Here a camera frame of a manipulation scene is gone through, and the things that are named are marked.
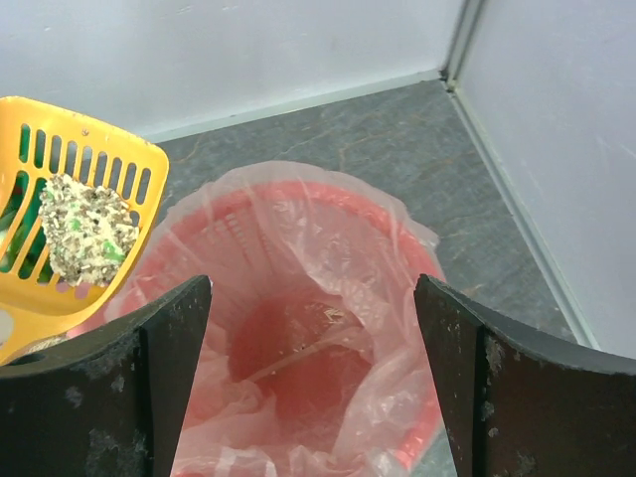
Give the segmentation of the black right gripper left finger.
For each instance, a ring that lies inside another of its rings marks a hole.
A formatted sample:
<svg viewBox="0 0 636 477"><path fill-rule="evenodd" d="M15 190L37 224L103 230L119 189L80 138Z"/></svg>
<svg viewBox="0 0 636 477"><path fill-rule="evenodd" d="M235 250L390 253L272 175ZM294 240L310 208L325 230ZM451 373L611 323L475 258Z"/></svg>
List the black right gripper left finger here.
<svg viewBox="0 0 636 477"><path fill-rule="evenodd" d="M1 368L4 476L168 476L212 303L195 276Z"/></svg>

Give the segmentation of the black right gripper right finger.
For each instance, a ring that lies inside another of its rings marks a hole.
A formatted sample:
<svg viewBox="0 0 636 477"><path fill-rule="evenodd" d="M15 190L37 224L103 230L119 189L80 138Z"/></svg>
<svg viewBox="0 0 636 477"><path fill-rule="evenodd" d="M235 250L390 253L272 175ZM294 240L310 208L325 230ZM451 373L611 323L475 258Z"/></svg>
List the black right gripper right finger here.
<svg viewBox="0 0 636 477"><path fill-rule="evenodd" d="M631 476L635 363L539 331L422 275L414 290L460 476Z"/></svg>

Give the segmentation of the clumped litter lump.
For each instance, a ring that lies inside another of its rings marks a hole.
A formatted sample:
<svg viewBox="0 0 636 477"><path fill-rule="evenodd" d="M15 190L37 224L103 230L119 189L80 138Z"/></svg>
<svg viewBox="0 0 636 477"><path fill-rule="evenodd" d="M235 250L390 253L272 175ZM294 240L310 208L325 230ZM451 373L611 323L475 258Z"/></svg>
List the clumped litter lump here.
<svg viewBox="0 0 636 477"><path fill-rule="evenodd" d="M115 191L67 174L52 176L40 201L53 272L70 286L108 285L139 237L128 205Z"/></svg>

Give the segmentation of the yellow litter scoop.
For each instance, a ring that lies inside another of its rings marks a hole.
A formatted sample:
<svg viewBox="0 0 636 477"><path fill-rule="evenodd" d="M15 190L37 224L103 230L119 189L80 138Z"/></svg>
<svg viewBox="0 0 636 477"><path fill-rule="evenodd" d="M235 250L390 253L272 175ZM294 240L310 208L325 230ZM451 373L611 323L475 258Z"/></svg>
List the yellow litter scoop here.
<svg viewBox="0 0 636 477"><path fill-rule="evenodd" d="M28 353L85 322L124 284L140 257L156 219L169 160L158 146L119 127L79 112L21 96L1 100L1 205L7 207L18 178L23 199L1 242L6 251L25 223L36 188L55 173L70 173L90 186L112 185L138 222L137 243L105 287L73 288L57 274L42 281L49 261L44 248L27 276L19 270L42 226L33 219L13 264L1 275L1 315L12 321L1 361Z"/></svg>

